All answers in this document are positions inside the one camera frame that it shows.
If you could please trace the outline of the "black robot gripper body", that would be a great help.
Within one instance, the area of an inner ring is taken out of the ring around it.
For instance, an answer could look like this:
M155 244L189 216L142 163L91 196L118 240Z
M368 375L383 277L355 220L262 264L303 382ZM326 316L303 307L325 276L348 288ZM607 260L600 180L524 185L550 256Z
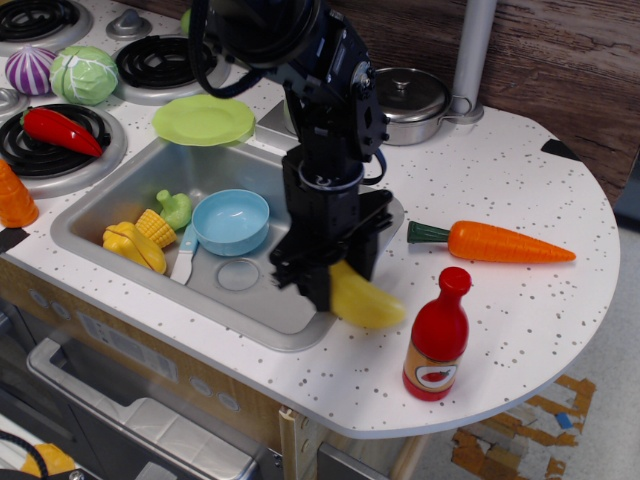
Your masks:
M345 187L321 188L302 177L302 166L300 152L289 152L283 159L291 225L270 254L275 283L280 288L297 283L307 268L346 260L351 237L366 222L390 219L392 223L390 191L362 189L359 178Z

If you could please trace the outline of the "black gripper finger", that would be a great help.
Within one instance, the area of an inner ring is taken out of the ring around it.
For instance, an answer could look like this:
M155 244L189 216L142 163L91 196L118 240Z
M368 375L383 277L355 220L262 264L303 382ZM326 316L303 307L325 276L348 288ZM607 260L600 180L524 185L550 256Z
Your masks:
M346 262L366 280L370 280L373 275L379 235L390 226L390 219L373 219L366 222L351 237Z
M297 279L299 293L315 306L318 312L331 309L331 277L328 266L312 266Z

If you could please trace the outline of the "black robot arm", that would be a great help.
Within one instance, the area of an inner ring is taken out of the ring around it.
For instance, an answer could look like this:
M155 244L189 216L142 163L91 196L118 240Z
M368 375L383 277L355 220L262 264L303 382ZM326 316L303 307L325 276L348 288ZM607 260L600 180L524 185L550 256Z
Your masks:
M291 225L270 254L274 279L330 310L331 267L346 261L370 277L391 223L391 193L373 192L364 171L382 159L389 122L366 45L323 1L196 1L188 41L193 74L214 97L262 79L282 86L298 143L282 163Z

